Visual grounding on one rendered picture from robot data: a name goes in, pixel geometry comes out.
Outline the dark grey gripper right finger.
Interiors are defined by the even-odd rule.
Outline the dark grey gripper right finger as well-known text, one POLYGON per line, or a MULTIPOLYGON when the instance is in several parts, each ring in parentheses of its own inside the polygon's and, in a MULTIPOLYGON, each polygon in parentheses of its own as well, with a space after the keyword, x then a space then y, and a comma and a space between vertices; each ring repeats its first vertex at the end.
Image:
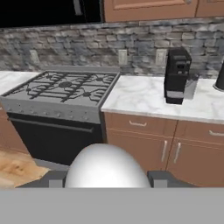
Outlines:
POLYGON ((147 171, 147 177, 154 188, 193 187, 192 184, 175 178, 168 171, 147 171))

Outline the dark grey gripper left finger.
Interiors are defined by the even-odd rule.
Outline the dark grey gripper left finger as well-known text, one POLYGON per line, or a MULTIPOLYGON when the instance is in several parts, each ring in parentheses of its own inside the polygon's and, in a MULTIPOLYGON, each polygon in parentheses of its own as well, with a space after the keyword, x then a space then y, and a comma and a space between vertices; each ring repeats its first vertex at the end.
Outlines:
POLYGON ((67 171, 49 171, 42 178, 21 185, 20 188, 63 188, 67 171))

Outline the white egg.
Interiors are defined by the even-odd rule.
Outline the white egg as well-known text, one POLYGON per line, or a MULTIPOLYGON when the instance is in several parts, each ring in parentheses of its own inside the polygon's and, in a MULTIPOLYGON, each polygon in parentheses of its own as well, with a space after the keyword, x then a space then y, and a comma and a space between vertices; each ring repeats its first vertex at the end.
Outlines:
POLYGON ((140 164, 114 145, 95 143, 84 148, 71 163, 65 188, 149 188, 140 164))

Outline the black oven door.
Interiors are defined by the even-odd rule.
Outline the black oven door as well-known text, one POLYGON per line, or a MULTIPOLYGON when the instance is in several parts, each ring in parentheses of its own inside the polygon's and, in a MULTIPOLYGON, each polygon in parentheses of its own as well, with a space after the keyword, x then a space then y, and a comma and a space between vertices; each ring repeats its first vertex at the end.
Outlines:
POLYGON ((31 156, 36 159, 61 165, 70 165, 82 149, 90 144, 102 144, 102 126, 99 123, 68 121, 37 115, 8 113, 9 118, 25 119, 45 123, 77 125, 90 129, 93 133, 70 129, 57 129, 33 124, 11 122, 21 137, 31 156))

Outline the brown drawer front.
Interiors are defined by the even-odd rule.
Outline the brown drawer front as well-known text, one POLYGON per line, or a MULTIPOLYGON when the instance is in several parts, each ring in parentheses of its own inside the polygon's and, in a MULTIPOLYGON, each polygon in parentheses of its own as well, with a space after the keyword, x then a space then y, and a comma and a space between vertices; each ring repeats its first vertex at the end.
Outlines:
POLYGON ((126 115, 105 112, 108 129, 125 130, 137 133, 173 137, 178 121, 143 115, 126 115))
POLYGON ((211 136, 209 130, 224 133, 224 124, 178 121, 174 138, 189 144, 224 145, 224 136, 211 136))

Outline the brown base cupboard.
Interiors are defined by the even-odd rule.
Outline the brown base cupboard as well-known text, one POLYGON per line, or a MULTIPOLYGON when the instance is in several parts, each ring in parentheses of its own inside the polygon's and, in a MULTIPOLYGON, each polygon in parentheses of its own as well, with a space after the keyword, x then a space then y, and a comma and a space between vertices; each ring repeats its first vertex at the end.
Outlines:
POLYGON ((0 147, 5 150, 19 151, 28 154, 22 139, 9 120, 3 106, 0 104, 0 147))

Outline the grey gas hob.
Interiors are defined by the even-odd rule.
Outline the grey gas hob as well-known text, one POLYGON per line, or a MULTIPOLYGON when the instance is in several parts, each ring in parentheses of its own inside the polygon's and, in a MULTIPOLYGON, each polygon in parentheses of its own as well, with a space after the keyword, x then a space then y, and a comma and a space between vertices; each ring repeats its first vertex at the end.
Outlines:
POLYGON ((12 114, 99 123, 102 104, 118 78, 114 68, 47 70, 0 95, 0 102, 12 114))

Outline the black coffee machine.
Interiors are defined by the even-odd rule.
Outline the black coffee machine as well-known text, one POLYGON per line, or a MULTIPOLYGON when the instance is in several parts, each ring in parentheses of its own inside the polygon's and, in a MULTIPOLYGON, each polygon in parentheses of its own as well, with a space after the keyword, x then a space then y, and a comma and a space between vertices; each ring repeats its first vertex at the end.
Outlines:
POLYGON ((182 104, 185 91, 196 86, 199 75, 190 73, 192 57, 184 47, 168 50, 164 74, 164 98, 168 104, 182 104))

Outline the black round appliance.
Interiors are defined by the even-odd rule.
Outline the black round appliance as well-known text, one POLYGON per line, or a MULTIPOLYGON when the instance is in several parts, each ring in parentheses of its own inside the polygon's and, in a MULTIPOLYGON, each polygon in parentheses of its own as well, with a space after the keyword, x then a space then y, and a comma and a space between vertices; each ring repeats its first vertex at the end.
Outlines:
POLYGON ((213 84, 213 87, 216 90, 219 90, 221 92, 224 92, 224 61, 222 63, 219 75, 217 77, 216 82, 213 84))

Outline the black microwave oven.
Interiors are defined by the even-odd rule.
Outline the black microwave oven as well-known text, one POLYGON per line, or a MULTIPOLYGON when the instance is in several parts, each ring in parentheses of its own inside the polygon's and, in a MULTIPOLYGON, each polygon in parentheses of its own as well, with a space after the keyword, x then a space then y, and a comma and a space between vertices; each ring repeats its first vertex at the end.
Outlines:
POLYGON ((0 28, 100 23, 102 0, 80 0, 76 16, 73 0, 0 0, 0 28))

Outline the grey wall socket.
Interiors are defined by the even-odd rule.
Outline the grey wall socket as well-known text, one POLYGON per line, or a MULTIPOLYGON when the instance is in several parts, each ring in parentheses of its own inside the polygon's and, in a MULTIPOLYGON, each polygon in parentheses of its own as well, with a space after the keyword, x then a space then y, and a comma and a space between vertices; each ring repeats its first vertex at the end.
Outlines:
POLYGON ((30 50, 31 59, 34 63, 39 63, 39 56, 36 50, 30 50))
POLYGON ((157 51, 156 51, 156 64, 158 66, 164 66, 165 65, 166 55, 167 55, 167 50, 166 49, 157 49, 157 51))
POLYGON ((126 50, 118 51, 118 62, 120 66, 126 66, 128 64, 128 54, 126 50))

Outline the brown wall cupboard door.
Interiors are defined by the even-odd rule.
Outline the brown wall cupboard door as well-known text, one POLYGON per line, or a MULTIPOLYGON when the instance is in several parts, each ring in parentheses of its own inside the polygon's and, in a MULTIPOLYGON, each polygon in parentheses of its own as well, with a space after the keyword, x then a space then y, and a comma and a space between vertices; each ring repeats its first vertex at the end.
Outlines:
POLYGON ((224 16, 224 0, 199 0, 197 18, 224 16))
POLYGON ((107 22, 193 18, 198 0, 104 0, 107 22))

